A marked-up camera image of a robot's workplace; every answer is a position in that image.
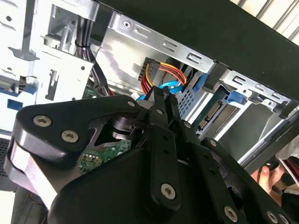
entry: red wire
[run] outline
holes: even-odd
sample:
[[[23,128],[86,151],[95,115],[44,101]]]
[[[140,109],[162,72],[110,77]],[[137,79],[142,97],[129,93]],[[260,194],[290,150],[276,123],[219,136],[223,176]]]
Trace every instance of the red wire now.
[[[149,92],[150,89],[149,89],[148,85],[146,84],[146,81],[145,81],[144,77],[143,77],[142,81],[143,81],[144,87],[146,88],[146,92]]]
[[[161,65],[161,67],[168,68],[168,69],[170,69],[170,70],[172,70],[174,72],[177,72],[182,77],[184,84],[187,82],[186,77],[184,76],[184,74],[182,73],[182,71],[180,71],[178,69],[174,69],[174,68],[166,66],[166,65]]]
[[[173,76],[175,76],[175,78],[178,79],[178,81],[180,81],[180,83],[181,83],[182,85],[184,85],[184,82],[183,82],[183,81],[182,81],[182,80],[181,80],[175,73],[173,73],[173,72],[171,72],[171,71],[169,71],[169,70],[166,70],[166,69],[161,69],[161,68],[159,68],[159,70],[161,70],[161,71],[166,71],[166,72],[172,74]]]
[[[143,84],[143,78],[141,79],[140,84],[141,84],[142,92],[144,93],[144,95],[146,95],[145,87],[144,87],[144,84]]]
[[[111,95],[111,96],[114,96],[114,92],[112,92],[111,89],[109,89],[109,92],[110,92],[110,95]]]

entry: green circuit board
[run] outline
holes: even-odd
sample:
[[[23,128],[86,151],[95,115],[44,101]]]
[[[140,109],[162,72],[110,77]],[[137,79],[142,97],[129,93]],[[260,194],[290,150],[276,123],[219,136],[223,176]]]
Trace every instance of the green circuit board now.
[[[92,151],[83,152],[78,160],[80,173],[88,173],[92,169],[126,152],[130,147],[131,141],[121,140],[116,143],[99,146],[99,148]]]

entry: metal frame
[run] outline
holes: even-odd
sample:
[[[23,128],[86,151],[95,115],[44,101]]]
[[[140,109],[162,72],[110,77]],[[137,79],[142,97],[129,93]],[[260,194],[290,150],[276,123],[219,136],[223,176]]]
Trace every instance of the metal frame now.
[[[174,5],[170,0],[154,0],[151,7],[146,8],[143,2],[137,0],[101,2],[144,26],[299,101],[299,93],[296,91],[299,78],[293,75],[297,71],[299,48],[256,18],[236,9],[237,6],[232,2],[187,0],[183,5]],[[198,18],[198,8],[201,9],[200,17],[209,22],[202,22]],[[189,17],[182,16],[186,11]],[[157,22],[152,15],[164,22]]]

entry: blue tab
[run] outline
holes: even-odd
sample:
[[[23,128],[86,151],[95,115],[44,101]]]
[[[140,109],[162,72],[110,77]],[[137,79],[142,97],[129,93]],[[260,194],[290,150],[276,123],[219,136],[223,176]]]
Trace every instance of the blue tab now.
[[[242,94],[236,91],[231,91],[227,98],[227,103],[236,107],[240,107],[244,105],[245,98]]]

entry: connector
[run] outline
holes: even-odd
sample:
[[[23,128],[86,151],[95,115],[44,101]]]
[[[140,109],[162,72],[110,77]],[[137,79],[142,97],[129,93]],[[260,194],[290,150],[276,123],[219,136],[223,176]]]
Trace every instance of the connector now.
[[[139,81],[141,81],[142,77],[145,75],[145,69],[146,69],[147,64],[149,64],[149,77],[155,76],[159,70],[160,62],[158,62],[152,58],[146,57],[143,62],[139,76],[138,76]]]

